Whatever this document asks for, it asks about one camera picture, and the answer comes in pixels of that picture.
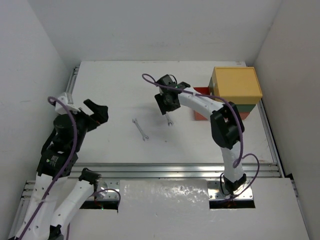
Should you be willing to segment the red bottom drawer box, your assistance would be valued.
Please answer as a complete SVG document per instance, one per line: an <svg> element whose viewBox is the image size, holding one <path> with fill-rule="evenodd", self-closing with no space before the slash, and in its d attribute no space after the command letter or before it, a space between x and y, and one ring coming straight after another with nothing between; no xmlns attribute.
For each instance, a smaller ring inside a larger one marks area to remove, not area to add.
<svg viewBox="0 0 320 240"><path fill-rule="evenodd" d="M194 87L193 94L188 97L186 100L188 102L188 106L194 111L194 118L196 121L207 121L210 119L212 112L214 110L219 110L222 107L223 103L213 103L211 99L207 97L211 97L209 93L209 88L207 87ZM241 120L245 120L251 112L239 112L239 116Z"/></svg>

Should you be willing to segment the green drawer box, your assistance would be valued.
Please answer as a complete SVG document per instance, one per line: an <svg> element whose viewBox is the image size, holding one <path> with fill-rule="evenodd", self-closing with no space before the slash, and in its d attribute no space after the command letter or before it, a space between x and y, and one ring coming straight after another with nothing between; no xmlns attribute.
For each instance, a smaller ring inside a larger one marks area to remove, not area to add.
<svg viewBox="0 0 320 240"><path fill-rule="evenodd" d="M212 77L209 80L208 89L209 89L209 94L211 96L221 97L218 93L218 90L215 89L214 80ZM232 103L236 104L237 109L240 113L250 113L254 109L254 107L257 105L256 103L249 103L249 104L238 103L238 102L236 102L235 99L232 99L232 98L226 97L226 96L222 96L222 98L228 102L232 102Z"/></svg>

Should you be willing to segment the yellow top drawer box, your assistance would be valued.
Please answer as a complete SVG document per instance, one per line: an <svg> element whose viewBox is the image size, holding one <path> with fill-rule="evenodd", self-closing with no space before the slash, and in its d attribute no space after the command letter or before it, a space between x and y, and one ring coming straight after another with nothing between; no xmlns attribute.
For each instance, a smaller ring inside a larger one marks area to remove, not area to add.
<svg viewBox="0 0 320 240"><path fill-rule="evenodd" d="M256 105L263 93L254 67L214 67L209 84L211 95L238 105Z"/></svg>

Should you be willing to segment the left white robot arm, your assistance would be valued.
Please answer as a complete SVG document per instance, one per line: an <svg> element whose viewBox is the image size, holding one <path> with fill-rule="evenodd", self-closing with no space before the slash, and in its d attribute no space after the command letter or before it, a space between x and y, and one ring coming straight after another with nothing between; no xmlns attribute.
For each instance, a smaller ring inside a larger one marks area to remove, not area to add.
<svg viewBox="0 0 320 240"><path fill-rule="evenodd" d="M72 218L97 189L100 178L100 174L84 168L71 193L57 206L86 134L108 121L109 109L86 99L83 103L92 111L87 114L65 96L50 96L47 100L55 107L57 116L41 149L27 211L20 229L11 237L13 240L67 239Z"/></svg>

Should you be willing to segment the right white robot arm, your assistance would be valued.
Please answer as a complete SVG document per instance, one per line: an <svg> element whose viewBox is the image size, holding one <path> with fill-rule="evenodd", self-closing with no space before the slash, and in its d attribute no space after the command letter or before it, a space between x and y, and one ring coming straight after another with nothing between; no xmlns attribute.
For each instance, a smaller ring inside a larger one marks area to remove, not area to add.
<svg viewBox="0 0 320 240"><path fill-rule="evenodd" d="M176 83L168 74L153 84L159 87L159 93L154 97L162 115L185 106L210 122L212 138L222 153L225 189L231 194L238 190L247 176L241 164L245 128L237 106L201 94L186 82Z"/></svg>

